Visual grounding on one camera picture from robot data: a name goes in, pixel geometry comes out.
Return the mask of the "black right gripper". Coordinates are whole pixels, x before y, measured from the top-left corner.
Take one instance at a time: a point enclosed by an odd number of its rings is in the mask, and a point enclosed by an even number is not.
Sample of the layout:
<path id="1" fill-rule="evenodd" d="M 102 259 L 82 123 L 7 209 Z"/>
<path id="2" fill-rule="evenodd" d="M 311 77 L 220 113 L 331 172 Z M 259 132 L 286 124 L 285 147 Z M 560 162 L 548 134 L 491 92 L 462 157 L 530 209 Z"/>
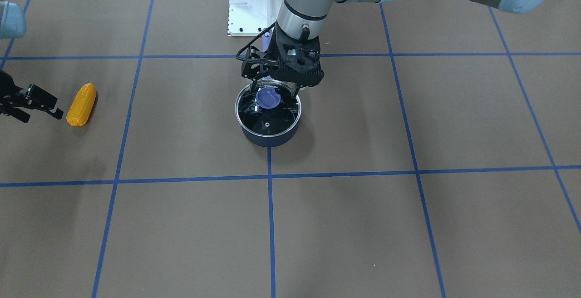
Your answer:
<path id="1" fill-rule="evenodd" d="M 21 107 L 30 110 L 41 110 L 48 113 L 53 118 L 61 120 L 64 112 L 56 107 L 58 99 L 48 91 L 42 89 L 38 85 L 31 84 L 27 89 L 21 89 L 15 85 L 13 77 L 5 71 L 0 71 L 0 99 L 1 99 L 1 113 L 27 123 L 30 119 L 30 114 L 24 112 L 19 108 L 8 106 L 8 99 L 14 94 L 19 95 L 19 104 Z"/>

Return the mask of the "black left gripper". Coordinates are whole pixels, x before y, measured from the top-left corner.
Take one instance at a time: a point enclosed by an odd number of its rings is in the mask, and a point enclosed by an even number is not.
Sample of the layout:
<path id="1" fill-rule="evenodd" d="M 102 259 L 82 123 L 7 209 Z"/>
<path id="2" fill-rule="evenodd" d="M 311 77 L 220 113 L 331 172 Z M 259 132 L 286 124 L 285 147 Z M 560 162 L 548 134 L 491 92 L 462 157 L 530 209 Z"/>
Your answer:
<path id="1" fill-rule="evenodd" d="M 250 69 L 249 101 L 256 102 L 256 94 L 264 88 L 264 81 L 272 77 L 278 81 L 295 83 L 291 89 L 296 99 L 303 87 L 319 85 L 324 77 L 321 68 L 321 45 L 319 37 L 300 42 L 288 36 L 281 28 L 275 28 L 266 51 L 268 60 L 276 61 L 268 70 Z"/>

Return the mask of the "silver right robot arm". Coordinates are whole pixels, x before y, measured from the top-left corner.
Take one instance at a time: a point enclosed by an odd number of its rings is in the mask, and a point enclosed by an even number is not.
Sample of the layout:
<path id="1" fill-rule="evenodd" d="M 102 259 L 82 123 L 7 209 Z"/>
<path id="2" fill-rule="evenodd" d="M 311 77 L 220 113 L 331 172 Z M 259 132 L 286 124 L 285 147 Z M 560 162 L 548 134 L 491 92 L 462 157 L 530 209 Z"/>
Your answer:
<path id="1" fill-rule="evenodd" d="M 26 19 L 23 9 L 16 3 L 1 0 L 0 2 L 0 37 L 2 39 L 20 39 L 26 33 Z M 21 88 L 15 84 L 13 77 L 4 70 L 0 71 L 0 111 L 20 122 L 27 123 L 30 114 L 21 108 L 41 110 L 60 120 L 64 112 L 56 107 L 58 99 L 41 87 L 31 84 Z"/>

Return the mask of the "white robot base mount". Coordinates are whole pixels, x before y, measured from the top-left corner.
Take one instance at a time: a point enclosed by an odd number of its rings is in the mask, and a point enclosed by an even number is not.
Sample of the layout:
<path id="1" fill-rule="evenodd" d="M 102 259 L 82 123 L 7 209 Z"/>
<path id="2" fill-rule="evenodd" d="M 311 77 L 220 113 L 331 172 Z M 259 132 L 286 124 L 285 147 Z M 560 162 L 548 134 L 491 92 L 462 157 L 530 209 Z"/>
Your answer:
<path id="1" fill-rule="evenodd" d="M 276 20 L 282 0 L 229 0 L 227 34 L 255 37 Z"/>

